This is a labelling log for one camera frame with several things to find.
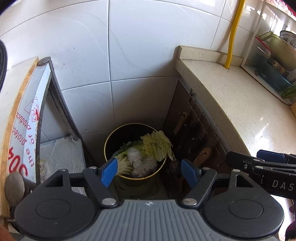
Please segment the clear plastic bag ball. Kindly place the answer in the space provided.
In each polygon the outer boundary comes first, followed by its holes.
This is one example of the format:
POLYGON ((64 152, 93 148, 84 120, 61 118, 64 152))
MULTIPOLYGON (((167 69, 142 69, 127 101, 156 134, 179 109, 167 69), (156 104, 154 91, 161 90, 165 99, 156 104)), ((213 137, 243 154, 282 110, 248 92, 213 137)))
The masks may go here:
POLYGON ((132 178, 144 178, 156 171, 158 166, 157 161, 153 156, 144 157, 143 153, 135 148, 130 147, 127 150, 127 157, 132 164, 132 178))

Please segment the green cabbage leaves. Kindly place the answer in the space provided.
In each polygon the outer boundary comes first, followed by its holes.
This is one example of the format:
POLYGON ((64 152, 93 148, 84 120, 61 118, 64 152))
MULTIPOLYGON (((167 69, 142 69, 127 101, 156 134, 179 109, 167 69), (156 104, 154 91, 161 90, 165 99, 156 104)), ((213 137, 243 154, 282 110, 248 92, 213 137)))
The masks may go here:
POLYGON ((118 163, 118 176, 130 175, 132 177, 131 173, 133 167, 127 157, 127 150, 130 147, 135 147, 139 149, 143 153, 144 157, 153 156, 158 164, 162 162, 165 158, 169 158, 171 161, 176 160, 175 155, 173 154, 173 151, 171 149, 173 145, 165 136, 164 132, 153 131, 152 133, 148 133, 140 137, 140 139, 135 142, 127 142, 113 154, 118 163))

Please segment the black round trash bin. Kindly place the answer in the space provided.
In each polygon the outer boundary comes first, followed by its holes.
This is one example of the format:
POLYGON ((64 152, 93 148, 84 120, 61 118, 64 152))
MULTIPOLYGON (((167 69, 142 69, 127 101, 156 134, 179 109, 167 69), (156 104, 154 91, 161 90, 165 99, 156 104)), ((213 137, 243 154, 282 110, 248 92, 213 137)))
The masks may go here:
POLYGON ((107 137, 103 153, 106 161, 115 161, 116 175, 128 181, 149 179, 160 172, 167 159, 175 159, 164 132, 142 123, 116 128, 107 137))

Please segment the dark cabinet front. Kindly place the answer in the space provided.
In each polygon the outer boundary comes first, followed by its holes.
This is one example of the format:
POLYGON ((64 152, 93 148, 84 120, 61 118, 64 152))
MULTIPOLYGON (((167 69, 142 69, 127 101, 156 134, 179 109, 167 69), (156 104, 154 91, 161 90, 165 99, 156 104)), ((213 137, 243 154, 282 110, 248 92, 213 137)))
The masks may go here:
POLYGON ((171 199, 181 200, 190 185, 181 173, 181 161, 197 162, 218 173, 229 174, 225 164, 227 151, 204 112, 182 82, 178 81, 162 128, 170 139, 176 161, 166 164, 165 188, 171 199))

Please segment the steel appliance with label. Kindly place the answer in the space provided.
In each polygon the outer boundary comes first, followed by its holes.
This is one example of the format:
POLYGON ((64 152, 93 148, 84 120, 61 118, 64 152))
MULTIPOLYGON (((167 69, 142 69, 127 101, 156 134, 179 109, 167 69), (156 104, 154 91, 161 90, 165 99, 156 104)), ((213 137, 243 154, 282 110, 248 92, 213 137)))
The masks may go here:
POLYGON ((51 58, 33 57, 16 65, 6 72, 1 88, 1 218, 9 218, 10 207, 23 198, 15 187, 5 186, 10 173, 41 182, 41 125, 48 95, 70 134, 53 142, 58 153, 50 157, 52 171, 62 167, 75 173, 86 167, 81 135, 62 97, 51 58))

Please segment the teal plastic basin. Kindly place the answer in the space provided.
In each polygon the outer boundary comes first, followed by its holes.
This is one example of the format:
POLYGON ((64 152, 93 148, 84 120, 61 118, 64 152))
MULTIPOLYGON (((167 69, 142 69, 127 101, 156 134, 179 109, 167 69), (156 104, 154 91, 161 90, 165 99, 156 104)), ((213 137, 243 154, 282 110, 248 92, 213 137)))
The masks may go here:
POLYGON ((270 66, 267 58, 262 55, 256 56, 256 69, 261 78, 275 91, 282 93, 292 87, 292 84, 270 66))

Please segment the white corner shelf rack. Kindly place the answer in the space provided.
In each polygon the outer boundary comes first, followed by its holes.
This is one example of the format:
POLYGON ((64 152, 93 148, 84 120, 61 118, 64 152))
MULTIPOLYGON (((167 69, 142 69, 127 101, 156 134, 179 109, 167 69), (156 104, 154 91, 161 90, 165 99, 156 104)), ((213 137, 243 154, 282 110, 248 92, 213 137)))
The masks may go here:
POLYGON ((253 35, 241 67, 279 100, 287 105, 294 104, 295 98, 283 99, 281 93, 275 91, 261 78, 256 69, 256 56, 266 57, 268 64, 292 86, 295 86, 295 70, 287 71, 272 55, 268 47, 269 40, 262 41, 258 38, 269 31, 279 37, 282 30, 295 34, 295 13, 283 1, 247 1, 243 11, 243 20, 250 21, 243 25, 248 27, 253 35))

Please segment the green plastic colander pot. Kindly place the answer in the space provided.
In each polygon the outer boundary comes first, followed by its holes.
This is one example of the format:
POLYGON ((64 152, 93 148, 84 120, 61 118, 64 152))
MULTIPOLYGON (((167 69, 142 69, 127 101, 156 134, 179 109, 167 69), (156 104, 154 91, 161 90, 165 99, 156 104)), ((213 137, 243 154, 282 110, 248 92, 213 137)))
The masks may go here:
POLYGON ((262 41, 269 40, 268 47, 272 55, 287 70, 295 70, 295 49, 278 35, 269 31, 258 36, 262 41))

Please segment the steel bowl with bag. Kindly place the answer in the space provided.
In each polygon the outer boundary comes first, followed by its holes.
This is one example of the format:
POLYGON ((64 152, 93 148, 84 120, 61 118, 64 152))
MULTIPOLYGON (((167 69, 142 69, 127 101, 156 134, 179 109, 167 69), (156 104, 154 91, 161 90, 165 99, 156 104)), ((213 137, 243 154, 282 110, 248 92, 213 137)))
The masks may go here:
POLYGON ((280 37, 288 44, 290 44, 294 49, 296 48, 296 34, 290 31, 282 30, 280 32, 280 37))

